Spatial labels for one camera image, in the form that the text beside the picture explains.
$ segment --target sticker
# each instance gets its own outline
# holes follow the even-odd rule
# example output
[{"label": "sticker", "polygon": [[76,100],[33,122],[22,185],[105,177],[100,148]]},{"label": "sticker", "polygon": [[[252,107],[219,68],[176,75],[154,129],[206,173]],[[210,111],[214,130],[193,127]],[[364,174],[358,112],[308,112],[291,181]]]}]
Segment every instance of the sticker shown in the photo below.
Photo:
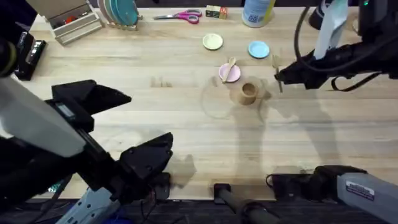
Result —
[{"label": "sticker", "polygon": [[351,181],[346,181],[346,190],[358,196],[364,197],[368,200],[374,201],[374,190],[369,187],[355,184]]}]

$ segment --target spoon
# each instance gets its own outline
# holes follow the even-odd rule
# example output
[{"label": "spoon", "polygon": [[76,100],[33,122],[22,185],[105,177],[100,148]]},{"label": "spoon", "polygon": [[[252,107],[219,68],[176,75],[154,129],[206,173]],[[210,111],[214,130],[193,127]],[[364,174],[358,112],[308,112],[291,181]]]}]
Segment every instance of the spoon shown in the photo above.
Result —
[{"label": "spoon", "polygon": [[228,67],[226,68],[225,73],[223,75],[223,83],[226,83],[229,73],[231,72],[231,69],[235,65],[235,63],[236,63],[236,58],[231,57],[228,61]]}]

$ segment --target blue plate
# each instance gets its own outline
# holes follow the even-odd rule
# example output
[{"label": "blue plate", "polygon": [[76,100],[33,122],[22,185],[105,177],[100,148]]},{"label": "blue plate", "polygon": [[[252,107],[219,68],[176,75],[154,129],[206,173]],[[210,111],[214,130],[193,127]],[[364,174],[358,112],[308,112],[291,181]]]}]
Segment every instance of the blue plate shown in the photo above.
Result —
[{"label": "blue plate", "polygon": [[113,19],[115,20],[116,23],[121,24],[121,25],[128,25],[128,24],[124,24],[124,22],[122,21],[122,19],[120,18],[119,14],[118,14],[118,10],[116,8],[116,0],[109,0],[110,4],[111,4],[111,11],[112,11],[112,15],[113,15]]},{"label": "blue plate", "polygon": [[116,10],[124,25],[133,26],[137,23],[138,15],[133,0],[116,0]]},{"label": "blue plate", "polygon": [[269,47],[262,41],[253,41],[248,47],[249,54],[254,58],[266,58],[269,55]]}]

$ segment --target black cable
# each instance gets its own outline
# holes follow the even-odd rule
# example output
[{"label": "black cable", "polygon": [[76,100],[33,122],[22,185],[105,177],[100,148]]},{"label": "black cable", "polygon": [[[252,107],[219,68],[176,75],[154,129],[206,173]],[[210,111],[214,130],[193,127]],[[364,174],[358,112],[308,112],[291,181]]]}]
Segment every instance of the black cable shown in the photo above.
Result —
[{"label": "black cable", "polygon": [[178,223],[179,221],[182,221],[184,218],[185,218],[185,216],[181,216],[180,218],[177,218],[176,220],[174,220],[174,221],[171,222],[170,224],[176,224],[176,223]]},{"label": "black cable", "polygon": [[36,218],[34,218],[33,220],[31,220],[28,224],[36,224],[39,223],[38,221],[44,216],[46,215],[51,208],[55,205],[55,202],[57,202],[58,198],[61,196],[61,193],[63,192],[63,190],[65,190],[65,187],[69,184],[69,181],[72,179],[72,175],[69,175],[68,177],[66,177],[61,185],[59,186],[59,188],[55,191],[54,195],[52,196],[52,198],[46,202],[43,205],[43,209],[42,212],[40,213],[40,215],[38,215]]},{"label": "black cable", "polygon": [[297,23],[297,27],[296,30],[294,32],[294,52],[296,54],[296,58],[298,63],[300,63],[301,65],[303,65],[305,68],[312,70],[314,72],[318,72],[318,73],[331,73],[331,72],[338,72],[340,70],[344,70],[362,60],[364,60],[365,58],[371,56],[372,54],[376,53],[378,50],[380,50],[381,48],[385,47],[387,44],[390,44],[391,42],[395,41],[396,39],[398,39],[398,33],[397,35],[393,36],[390,39],[387,39],[384,42],[381,42],[379,45],[375,46],[373,49],[371,49],[370,51],[366,52],[365,54],[362,54],[360,57],[353,59],[352,61],[346,63],[346,64],[342,64],[339,65],[337,67],[334,68],[324,68],[324,69],[320,69],[320,68],[315,68],[311,65],[309,65],[301,56],[300,54],[300,48],[299,48],[299,35],[300,35],[300,30],[301,30],[301,26],[304,22],[305,16],[308,13],[308,10],[310,10],[310,6],[307,6],[303,13],[300,16],[300,19],[298,20]]},{"label": "black cable", "polygon": [[370,82],[371,80],[375,79],[376,77],[378,77],[378,76],[381,75],[381,74],[382,74],[382,72],[373,73],[372,75],[370,75],[370,76],[368,76],[368,77],[362,79],[361,81],[359,81],[359,82],[355,83],[354,85],[352,85],[352,86],[350,86],[350,87],[348,87],[348,88],[345,88],[345,89],[339,89],[339,88],[337,87],[336,81],[337,81],[337,79],[338,79],[339,77],[335,77],[335,78],[332,79],[332,81],[331,81],[331,87],[332,87],[333,90],[335,90],[335,91],[342,91],[342,92],[353,91],[353,90],[356,90],[357,88],[359,88],[359,87],[361,87],[361,86],[367,84],[368,82]]},{"label": "black cable", "polygon": [[156,195],[156,190],[151,188],[152,192],[154,193],[154,204],[153,206],[149,209],[149,212],[147,213],[147,215],[144,214],[144,208],[143,208],[143,202],[141,201],[141,216],[143,218],[143,221],[141,222],[141,224],[145,224],[145,222],[148,220],[149,215],[152,213],[152,211],[155,209],[155,207],[157,206],[157,195]]}]

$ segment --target bottle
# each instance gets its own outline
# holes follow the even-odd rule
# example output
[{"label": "bottle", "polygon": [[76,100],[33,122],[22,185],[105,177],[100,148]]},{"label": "bottle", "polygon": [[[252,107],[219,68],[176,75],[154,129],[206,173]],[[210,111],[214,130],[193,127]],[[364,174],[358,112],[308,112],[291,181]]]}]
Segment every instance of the bottle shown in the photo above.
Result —
[{"label": "bottle", "polygon": [[243,7],[242,20],[253,28],[265,26],[272,14],[276,0],[246,0]]}]

